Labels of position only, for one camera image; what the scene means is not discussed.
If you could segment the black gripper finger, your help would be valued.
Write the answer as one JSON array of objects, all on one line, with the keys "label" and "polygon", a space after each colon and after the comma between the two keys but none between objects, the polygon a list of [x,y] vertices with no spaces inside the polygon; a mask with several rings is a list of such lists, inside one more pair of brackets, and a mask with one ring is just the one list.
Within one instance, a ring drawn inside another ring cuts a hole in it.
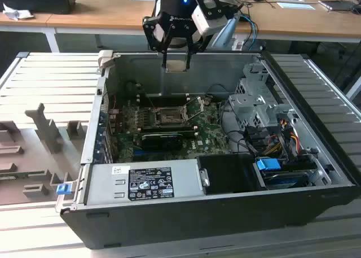
[{"label": "black gripper finger", "polygon": [[[194,42],[193,35],[196,34],[199,39]],[[210,42],[210,35],[202,36],[197,29],[194,29],[191,33],[186,36],[186,46],[187,46],[187,58],[186,58],[186,70],[190,68],[191,56],[196,53],[201,53],[206,50]]]},{"label": "black gripper finger", "polygon": [[172,41],[172,39],[174,37],[174,32],[175,32],[175,25],[171,24],[165,38],[163,39],[163,42],[162,42],[162,48],[161,48],[162,67],[164,69],[166,68],[168,48],[169,48],[169,46],[171,44],[171,41]]}]

